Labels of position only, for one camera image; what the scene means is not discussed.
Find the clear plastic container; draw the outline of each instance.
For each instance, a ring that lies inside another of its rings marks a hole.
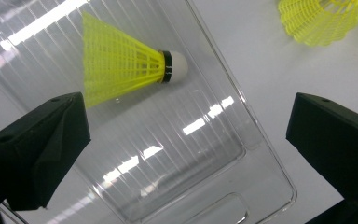
[[[25,220],[179,224],[220,214],[256,223],[294,202],[294,186],[191,1],[22,3],[0,6],[0,89],[23,113],[83,91],[81,11],[180,52],[189,65],[183,82],[89,109],[91,143],[48,210],[20,212]]]

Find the white surface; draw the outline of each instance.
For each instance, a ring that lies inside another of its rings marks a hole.
[[[358,27],[326,48],[286,35],[278,0],[195,0],[247,100],[292,177],[294,206],[270,223],[305,223],[342,198],[285,140],[297,92],[358,112]]]
[[[186,58],[176,51],[171,51],[172,57],[172,76],[170,83],[175,83],[186,78],[188,72],[188,64]]]

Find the white shuttlecock tip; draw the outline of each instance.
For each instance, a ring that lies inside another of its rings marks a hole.
[[[162,51],[165,58],[165,73],[162,83],[175,83],[187,76],[188,64],[186,58],[176,51]]]

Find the yellow plastic net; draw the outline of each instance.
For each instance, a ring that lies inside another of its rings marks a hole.
[[[327,46],[358,23],[358,0],[281,0],[287,34],[309,46]]]
[[[138,40],[83,13],[86,107],[118,97],[164,76],[164,56]]]

